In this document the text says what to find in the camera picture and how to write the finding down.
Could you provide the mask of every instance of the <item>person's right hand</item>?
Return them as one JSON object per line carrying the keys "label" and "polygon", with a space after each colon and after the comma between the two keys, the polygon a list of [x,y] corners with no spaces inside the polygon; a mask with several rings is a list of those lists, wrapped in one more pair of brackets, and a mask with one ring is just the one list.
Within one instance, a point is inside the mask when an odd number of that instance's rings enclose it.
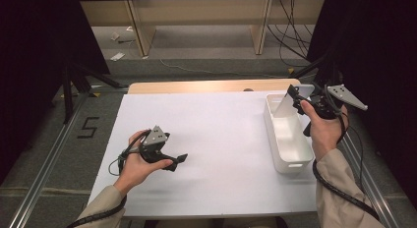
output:
{"label": "person's right hand", "polygon": [[[136,132],[129,138],[129,144],[144,131]],[[133,146],[140,146],[141,139],[135,142]],[[154,163],[147,163],[138,153],[129,154],[126,159],[120,177],[114,183],[114,187],[120,192],[122,198],[134,187],[141,184],[147,176],[159,169],[165,168],[172,164],[172,160],[163,159]]]}
{"label": "person's right hand", "polygon": [[[301,107],[311,120],[310,135],[316,160],[322,159],[329,151],[336,148],[341,132],[341,124],[338,119],[326,120],[321,118],[314,107],[306,100],[301,101]],[[347,115],[347,109],[342,106],[341,110]],[[344,125],[347,128],[347,116],[343,115]]]}

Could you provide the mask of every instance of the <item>white table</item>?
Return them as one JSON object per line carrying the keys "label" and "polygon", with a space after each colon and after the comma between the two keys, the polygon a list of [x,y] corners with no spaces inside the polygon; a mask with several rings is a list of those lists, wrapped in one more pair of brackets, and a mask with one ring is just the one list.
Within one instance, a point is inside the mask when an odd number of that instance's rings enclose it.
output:
{"label": "white table", "polygon": [[156,171],[128,194],[125,216],[143,219],[264,216],[316,210],[316,179],[275,171],[263,111],[268,93],[127,94],[90,200],[116,177],[111,161],[128,137],[158,125],[171,134],[162,152],[189,153],[175,172]]}

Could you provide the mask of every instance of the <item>plastic bin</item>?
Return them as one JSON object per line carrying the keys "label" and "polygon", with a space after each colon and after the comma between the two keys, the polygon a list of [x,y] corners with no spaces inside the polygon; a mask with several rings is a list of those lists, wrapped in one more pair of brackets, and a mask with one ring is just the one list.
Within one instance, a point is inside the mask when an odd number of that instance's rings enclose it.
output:
{"label": "plastic bin", "polygon": [[[303,95],[309,96],[310,85],[303,86]],[[292,103],[289,94],[269,94],[264,111],[273,164],[280,173],[301,172],[314,158],[311,141],[303,135],[300,115]]]}

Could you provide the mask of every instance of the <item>cable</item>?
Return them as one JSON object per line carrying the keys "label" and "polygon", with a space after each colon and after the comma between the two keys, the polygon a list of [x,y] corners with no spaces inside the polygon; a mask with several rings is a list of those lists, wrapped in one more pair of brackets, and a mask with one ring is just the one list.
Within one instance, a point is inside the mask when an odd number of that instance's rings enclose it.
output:
{"label": "cable", "polygon": [[206,73],[206,74],[214,74],[214,75],[221,75],[221,74],[233,74],[233,75],[239,75],[239,76],[262,76],[262,77],[269,77],[269,78],[278,78],[278,79],[286,79],[287,77],[280,77],[280,76],[273,76],[273,75],[268,75],[268,74],[243,74],[243,73],[234,73],[234,72],[212,72],[212,71],[206,71],[206,70],[191,70],[191,69],[186,69],[180,66],[176,66],[176,65],[168,65],[166,63],[164,63],[162,61],[162,59],[159,59],[159,61],[166,67],[168,68],[177,68],[177,69],[181,69],[183,71],[186,72],[191,72],[191,73]]}
{"label": "cable", "polygon": [[310,43],[310,41],[303,40],[303,39],[298,39],[298,38],[295,38],[295,37],[289,36],[288,34],[284,34],[284,32],[282,32],[282,31],[278,28],[278,26],[277,26],[277,25],[275,25],[275,28],[276,28],[276,30],[278,30],[278,32],[279,32],[279,33],[281,33],[282,35],[284,35],[285,37],[287,37],[287,38],[289,38],[289,39],[299,40],[299,41],[301,41],[301,42],[308,43],[308,44]]}
{"label": "cable", "polygon": [[284,43],[281,39],[279,39],[275,33],[272,32],[272,30],[270,29],[270,27],[268,26],[268,29],[270,31],[270,33],[273,35],[273,37],[275,37],[276,40],[279,41],[280,44],[284,45],[287,49],[291,50],[293,53],[295,53],[296,55],[300,56],[303,59],[306,59],[306,57],[302,54],[300,54],[299,52],[295,51],[294,49],[292,49],[290,46],[288,46],[286,43]]}
{"label": "cable", "polygon": [[[117,157],[117,159],[110,163],[110,165],[108,166],[108,170],[109,170],[109,172],[110,172],[111,175],[118,176],[116,174],[111,173],[111,171],[110,171],[110,166],[115,161],[119,161],[119,175],[120,175],[120,173],[122,173],[123,167],[125,165],[125,161],[126,161],[128,155],[131,154],[131,153],[134,153],[134,152],[131,151],[133,145],[138,140],[140,140],[143,136],[149,135],[149,133],[150,133],[150,130],[146,130],[146,131],[140,133],[137,137],[135,137],[129,143],[129,146],[125,150],[123,150],[123,152]],[[91,216],[86,216],[84,218],[81,218],[79,220],[76,220],[75,222],[73,222],[69,226],[67,226],[67,228],[73,228],[73,227],[81,226],[81,225],[84,225],[84,224],[87,224],[87,223],[90,223],[90,222],[93,222],[93,221],[96,221],[96,220],[103,219],[105,217],[112,216],[112,215],[116,214],[117,212],[119,212],[125,206],[126,200],[127,200],[127,196],[124,196],[123,199],[121,200],[120,204],[117,205],[116,207],[114,207],[114,208],[112,208],[112,209],[110,209],[108,211],[103,211],[103,212],[101,212],[99,214],[94,214],[94,215],[91,215]]]}
{"label": "cable", "polygon": [[313,174],[315,175],[316,179],[322,183],[322,185],[328,189],[329,191],[335,193],[337,196],[343,198],[344,200],[349,201],[350,203],[356,205],[357,207],[361,208],[362,210],[368,212],[370,215],[372,215],[375,219],[380,220],[380,217],[378,214],[374,211],[373,208],[368,206],[366,203],[348,195],[347,193],[341,191],[337,187],[330,184],[325,178],[320,175],[319,171],[317,170],[317,160],[314,160],[313,162]]}
{"label": "cable", "polygon": [[122,201],[120,202],[120,204],[117,205],[116,207],[114,207],[114,208],[112,208],[108,211],[103,211],[99,214],[94,214],[94,215],[90,215],[90,216],[86,216],[84,218],[78,219],[75,222],[68,225],[67,228],[73,228],[73,227],[81,226],[81,225],[84,225],[84,224],[87,224],[87,223],[90,223],[90,222],[93,222],[93,221],[96,221],[96,220],[101,220],[103,218],[112,216],[112,215],[116,214],[117,212],[119,212],[121,209],[123,209],[123,207],[126,204],[126,200],[127,200],[127,197],[124,196]]}
{"label": "cable", "polygon": [[118,43],[129,43],[129,42],[132,42],[132,41],[135,41],[135,39],[130,39],[130,40],[118,40],[117,42],[118,42]]}
{"label": "cable", "polygon": [[[342,134],[341,134],[341,136],[340,136],[340,138],[337,142],[339,143],[343,139],[344,135],[346,134],[346,132],[349,129],[352,129],[354,131],[354,133],[356,134],[356,136],[358,137],[360,148],[361,148],[361,159],[360,159],[360,169],[359,169],[359,189],[362,192],[364,192],[363,185],[362,185],[362,168],[363,168],[364,148],[363,148],[363,145],[362,145],[361,138],[359,137],[358,132],[356,132],[356,130],[353,127],[350,126],[350,120],[349,120],[349,117],[347,116],[347,114],[345,114],[343,111],[341,111],[341,109],[339,109],[335,105],[332,97],[328,94],[328,86],[327,85],[325,85],[324,92],[325,92],[325,96],[328,100],[329,105],[331,106],[331,108],[333,108],[333,112],[337,116],[337,118],[339,119],[340,124],[341,124]],[[344,121],[343,121],[343,118],[342,118],[343,115],[347,119],[347,128],[345,128],[345,124],[344,124]]]}
{"label": "cable", "polygon": [[313,36],[313,33],[309,30],[309,28],[307,28],[306,25],[304,25],[304,28],[306,28],[307,32],[310,34],[310,36]]}
{"label": "cable", "polygon": [[[288,13],[287,13],[287,11],[286,11],[286,9],[285,9],[285,7],[284,7],[284,5],[283,5],[283,3],[282,3],[282,0],[279,0],[279,3],[281,4],[281,6],[282,6],[282,9],[283,9],[283,11],[284,11],[284,13],[285,13],[285,16],[287,17],[287,19],[288,19],[288,23],[292,26],[292,28],[294,29],[294,33],[295,33],[295,37],[297,37],[298,36],[298,38],[299,39],[301,39],[301,36],[300,36],[300,34],[298,33],[298,31],[297,31],[297,29],[295,28],[295,26],[294,26],[294,6],[295,6],[295,2],[294,2],[295,0],[291,0],[291,16],[289,16],[288,15]],[[298,43],[298,46],[300,47],[300,50],[301,50],[301,52],[304,54],[304,56],[306,56],[306,54],[304,53],[304,50],[301,48],[301,45],[300,45],[300,42],[297,40],[297,43]],[[306,51],[308,51],[308,49],[307,49],[307,47],[304,45],[304,43],[302,42],[302,44],[303,44],[303,46],[304,46],[304,48],[306,49]]]}

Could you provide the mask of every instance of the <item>sleeve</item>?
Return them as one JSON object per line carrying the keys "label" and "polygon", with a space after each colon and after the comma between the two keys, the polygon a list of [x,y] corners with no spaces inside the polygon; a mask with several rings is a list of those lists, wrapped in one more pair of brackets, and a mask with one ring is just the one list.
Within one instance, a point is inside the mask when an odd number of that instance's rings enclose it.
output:
{"label": "sleeve", "polygon": [[[356,185],[353,172],[340,150],[334,149],[328,152],[317,163],[317,169],[330,184],[358,200],[365,200],[367,205],[371,205],[368,198]],[[384,227],[372,215],[332,193],[319,182],[316,201],[320,223],[324,228]]]}
{"label": "sleeve", "polygon": [[[103,211],[110,210],[120,204],[123,198],[121,198],[120,192],[114,186],[108,186],[101,191],[98,196],[89,203],[89,205],[80,214],[78,219],[86,216],[101,213]],[[91,223],[87,223],[78,227],[97,227],[97,228],[115,228],[119,227],[120,220],[125,213],[125,208],[122,208],[116,214],[97,220]]]}

